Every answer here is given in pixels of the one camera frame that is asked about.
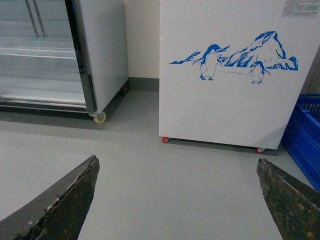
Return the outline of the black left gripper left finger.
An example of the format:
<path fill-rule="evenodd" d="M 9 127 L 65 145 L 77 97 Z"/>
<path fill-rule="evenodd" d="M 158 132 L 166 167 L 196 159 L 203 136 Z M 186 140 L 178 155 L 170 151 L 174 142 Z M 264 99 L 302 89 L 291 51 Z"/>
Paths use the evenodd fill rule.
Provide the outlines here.
<path fill-rule="evenodd" d="M 76 240 L 92 205 L 100 170 L 92 155 L 0 221 L 2 240 Z"/>

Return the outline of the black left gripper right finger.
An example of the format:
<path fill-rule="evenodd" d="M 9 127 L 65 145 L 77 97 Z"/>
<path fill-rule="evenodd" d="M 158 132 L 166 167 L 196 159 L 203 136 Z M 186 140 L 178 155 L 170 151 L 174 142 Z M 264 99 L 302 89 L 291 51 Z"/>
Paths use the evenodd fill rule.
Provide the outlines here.
<path fill-rule="evenodd" d="M 320 193 L 265 158 L 256 173 L 267 208 L 284 240 L 320 238 Z"/>

